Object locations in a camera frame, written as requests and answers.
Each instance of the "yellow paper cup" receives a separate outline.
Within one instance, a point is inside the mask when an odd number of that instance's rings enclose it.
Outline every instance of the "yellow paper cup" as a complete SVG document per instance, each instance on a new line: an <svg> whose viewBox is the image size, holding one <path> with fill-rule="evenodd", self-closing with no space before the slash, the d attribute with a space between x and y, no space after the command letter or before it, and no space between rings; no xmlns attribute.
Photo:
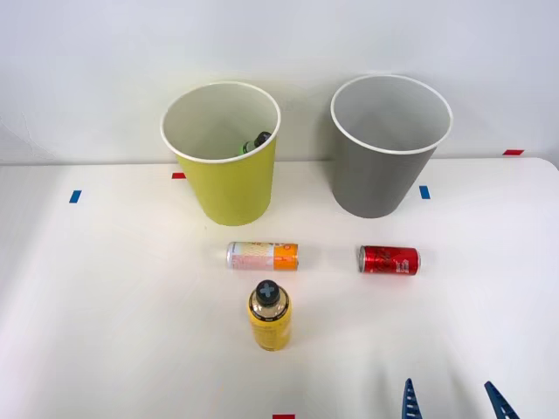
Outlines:
<svg viewBox="0 0 559 419"><path fill-rule="evenodd" d="M224 81L184 94L163 117L163 140L205 214L216 223L251 223L268 208L279 109L264 90ZM272 135L250 153L238 155L243 144L262 131Z"/></svg>

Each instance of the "black bottle cap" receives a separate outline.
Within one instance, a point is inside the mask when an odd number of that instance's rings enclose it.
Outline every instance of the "black bottle cap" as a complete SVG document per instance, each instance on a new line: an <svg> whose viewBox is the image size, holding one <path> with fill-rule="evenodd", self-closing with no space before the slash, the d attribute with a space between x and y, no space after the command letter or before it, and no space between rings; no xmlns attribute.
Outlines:
<svg viewBox="0 0 559 419"><path fill-rule="evenodd" d="M261 306L270 307L280 300L280 288L270 279L256 285L256 300Z"/></svg>
<svg viewBox="0 0 559 419"><path fill-rule="evenodd" d="M264 144L266 142L266 140L268 138L270 138L270 133L268 133L267 131L262 131L258 137L256 137L256 140L254 140L254 147L260 147L262 144Z"/></svg>

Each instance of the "orange and white can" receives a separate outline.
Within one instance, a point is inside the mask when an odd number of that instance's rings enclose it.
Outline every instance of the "orange and white can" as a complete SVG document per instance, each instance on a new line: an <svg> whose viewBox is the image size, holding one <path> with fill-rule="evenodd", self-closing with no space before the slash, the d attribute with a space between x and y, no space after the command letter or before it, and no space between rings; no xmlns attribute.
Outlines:
<svg viewBox="0 0 559 419"><path fill-rule="evenodd" d="M227 266L232 269L295 271L299 246L293 243L232 242L227 248Z"/></svg>

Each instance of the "yellow bottle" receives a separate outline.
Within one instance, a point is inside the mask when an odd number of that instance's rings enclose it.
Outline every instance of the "yellow bottle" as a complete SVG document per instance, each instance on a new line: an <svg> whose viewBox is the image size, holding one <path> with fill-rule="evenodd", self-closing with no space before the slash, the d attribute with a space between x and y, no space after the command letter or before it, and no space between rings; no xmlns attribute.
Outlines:
<svg viewBox="0 0 559 419"><path fill-rule="evenodd" d="M286 290L270 279L260 282L248 299L248 315L256 342L279 351L291 337L292 304Z"/></svg>

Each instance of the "red can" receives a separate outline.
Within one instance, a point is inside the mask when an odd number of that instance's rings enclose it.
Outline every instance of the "red can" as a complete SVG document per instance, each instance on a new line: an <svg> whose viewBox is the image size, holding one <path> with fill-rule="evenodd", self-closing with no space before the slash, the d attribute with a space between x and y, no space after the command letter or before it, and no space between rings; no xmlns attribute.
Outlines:
<svg viewBox="0 0 559 419"><path fill-rule="evenodd" d="M410 247L361 246L359 250L360 272L415 275L419 266L419 252Z"/></svg>

